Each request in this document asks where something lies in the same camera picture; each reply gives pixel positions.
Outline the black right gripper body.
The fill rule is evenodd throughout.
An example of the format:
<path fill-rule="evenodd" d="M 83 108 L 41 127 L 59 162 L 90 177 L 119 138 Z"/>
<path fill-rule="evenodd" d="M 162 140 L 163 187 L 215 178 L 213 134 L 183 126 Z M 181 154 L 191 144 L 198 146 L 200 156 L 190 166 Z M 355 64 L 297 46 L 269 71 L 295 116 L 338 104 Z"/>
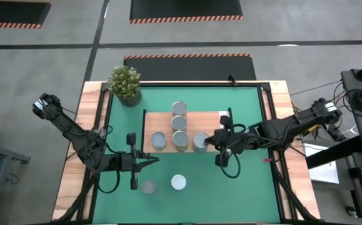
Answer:
<path fill-rule="evenodd" d="M 222 128 L 216 129 L 213 134 L 213 146 L 219 154 L 215 157 L 215 165 L 227 167 L 229 157 L 232 154 L 240 154 L 242 137 L 246 131 L 246 126 L 234 123 L 231 116 L 222 115 L 219 119 Z"/>

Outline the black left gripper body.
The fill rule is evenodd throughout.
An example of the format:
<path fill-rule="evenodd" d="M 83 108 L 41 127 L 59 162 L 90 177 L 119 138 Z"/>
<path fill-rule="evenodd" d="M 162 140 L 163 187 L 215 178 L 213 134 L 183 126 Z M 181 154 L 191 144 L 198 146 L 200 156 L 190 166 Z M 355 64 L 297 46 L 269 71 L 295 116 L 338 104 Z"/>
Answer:
<path fill-rule="evenodd" d="M 136 149 L 136 133 L 126 135 L 126 144 L 130 146 L 130 152 L 119 153 L 118 170 L 121 172 L 131 172 L 130 186 L 132 190 L 138 188 L 137 163 L 138 150 Z"/>

